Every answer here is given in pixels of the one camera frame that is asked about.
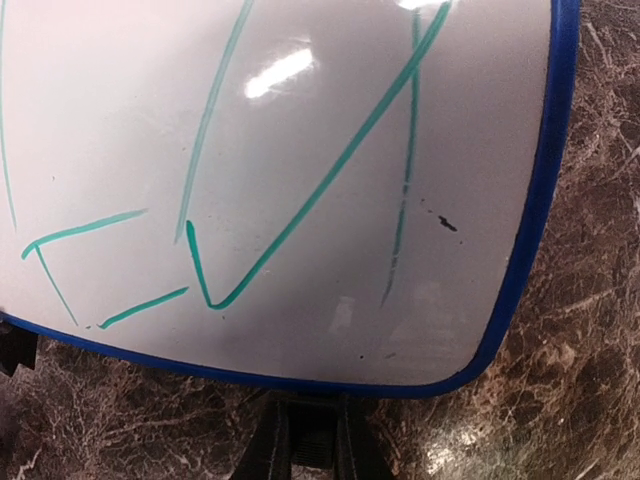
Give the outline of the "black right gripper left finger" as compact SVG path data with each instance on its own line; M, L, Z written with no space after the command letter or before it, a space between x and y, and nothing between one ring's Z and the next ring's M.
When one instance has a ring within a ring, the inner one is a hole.
M267 401L257 428L235 469L236 479L291 479L289 405L285 397L274 397Z

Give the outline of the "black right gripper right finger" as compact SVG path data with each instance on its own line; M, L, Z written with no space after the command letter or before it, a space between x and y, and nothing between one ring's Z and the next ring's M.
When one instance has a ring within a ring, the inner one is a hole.
M394 479L361 405L347 396L340 399L338 409L334 478L341 480Z

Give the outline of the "blue framed whiteboard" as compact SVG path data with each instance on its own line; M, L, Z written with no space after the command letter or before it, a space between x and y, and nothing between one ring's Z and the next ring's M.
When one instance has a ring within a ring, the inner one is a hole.
M576 1L5 1L1 319L376 397L494 360L549 215Z

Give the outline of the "metal whiteboard stand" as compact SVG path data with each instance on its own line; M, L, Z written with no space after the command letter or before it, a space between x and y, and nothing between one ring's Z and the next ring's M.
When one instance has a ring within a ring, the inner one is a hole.
M12 377L19 365L34 370L36 365L38 335L2 322L0 326L0 368Z

